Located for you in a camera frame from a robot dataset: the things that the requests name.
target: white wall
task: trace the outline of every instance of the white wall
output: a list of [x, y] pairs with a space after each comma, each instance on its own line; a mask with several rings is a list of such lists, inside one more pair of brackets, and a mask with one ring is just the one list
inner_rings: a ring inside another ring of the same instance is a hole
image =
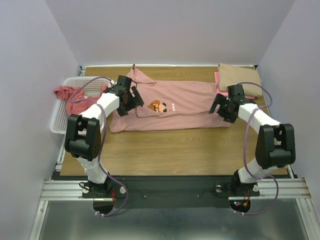
[[46, 0], [80, 65], [258, 64], [294, 0]]
[[53, 89], [78, 63], [43, 0], [0, 1], [0, 239], [26, 240], [61, 136]]
[[320, 1], [296, 0], [259, 67], [271, 115], [295, 129], [293, 170], [305, 177], [320, 216]]

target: white laundry basket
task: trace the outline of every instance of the white laundry basket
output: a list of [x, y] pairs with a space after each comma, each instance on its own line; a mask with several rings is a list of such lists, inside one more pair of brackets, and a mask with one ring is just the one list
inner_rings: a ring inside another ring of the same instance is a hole
[[[91, 79], [95, 78], [95, 76], [76, 76], [76, 77], [69, 77], [67, 78], [63, 85], [64, 86], [71, 86], [71, 87], [82, 87], [84, 84], [89, 82]], [[96, 79], [90, 84], [88, 84], [83, 90], [84, 95], [88, 97], [99, 97], [100, 96], [100, 86], [106, 84], [108, 87], [111, 87], [110, 82], [105, 78]], [[68, 123], [68, 116], [66, 111], [66, 101], [58, 99], [51, 124], [50, 124], [50, 131], [55, 134], [66, 134], [67, 123]]]

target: wooden table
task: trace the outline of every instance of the wooden table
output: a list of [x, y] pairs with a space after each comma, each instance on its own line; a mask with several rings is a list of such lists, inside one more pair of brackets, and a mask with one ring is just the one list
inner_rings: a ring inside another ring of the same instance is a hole
[[[217, 67], [139, 67], [154, 80], [214, 82]], [[88, 67], [86, 76], [127, 75], [129, 67]], [[259, 106], [265, 105], [260, 97]], [[227, 128], [110, 133], [108, 129], [101, 161], [112, 175], [232, 175], [243, 164], [246, 122], [237, 119]], [[254, 157], [257, 134], [250, 129], [247, 156]], [[274, 174], [287, 174], [285, 168]], [[66, 152], [61, 175], [83, 176], [80, 163]]]

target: gray floor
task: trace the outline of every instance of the gray floor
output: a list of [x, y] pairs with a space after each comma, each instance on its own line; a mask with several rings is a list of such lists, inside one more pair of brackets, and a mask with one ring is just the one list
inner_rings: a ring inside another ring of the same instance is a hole
[[[250, 212], [270, 200], [252, 201]], [[92, 202], [50, 202], [41, 240], [307, 240], [297, 203], [278, 200], [272, 210], [241, 216], [223, 208], [130, 209], [98, 217]]]

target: pink folded cloth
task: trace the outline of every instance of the pink folded cloth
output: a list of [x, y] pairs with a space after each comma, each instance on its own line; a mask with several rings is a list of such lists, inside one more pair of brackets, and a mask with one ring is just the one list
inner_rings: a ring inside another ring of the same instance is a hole
[[[101, 85], [100, 87], [100, 96], [101, 94], [108, 88], [106, 84]], [[69, 98], [79, 89], [79, 87], [73, 87], [73, 86], [59, 86], [54, 90], [54, 93], [58, 99], [66, 100], [66, 114], [70, 116], [71, 114], [80, 114], [90, 108], [94, 103], [90, 101], [80, 101], [78, 103], [71, 103], [69, 102]], [[93, 97], [88, 96], [87, 99], [91, 99], [94, 101], [98, 101], [100, 96]], [[82, 89], [79, 91], [74, 97], [73, 101], [84, 99], [85, 98], [85, 91]]]
[[114, 111], [112, 133], [230, 126], [217, 113], [208, 113], [216, 97], [214, 82], [153, 80], [135, 66], [127, 76], [137, 83], [144, 105], [121, 117]]
[[[217, 84], [216, 93], [228, 97], [228, 93], [227, 92], [220, 91], [220, 87], [219, 87], [220, 76], [219, 76], [219, 72], [218, 71], [214, 72], [214, 78], [215, 78], [215, 83]], [[254, 96], [247, 96], [247, 95], [245, 96], [245, 98], [246, 99], [255, 99]]]

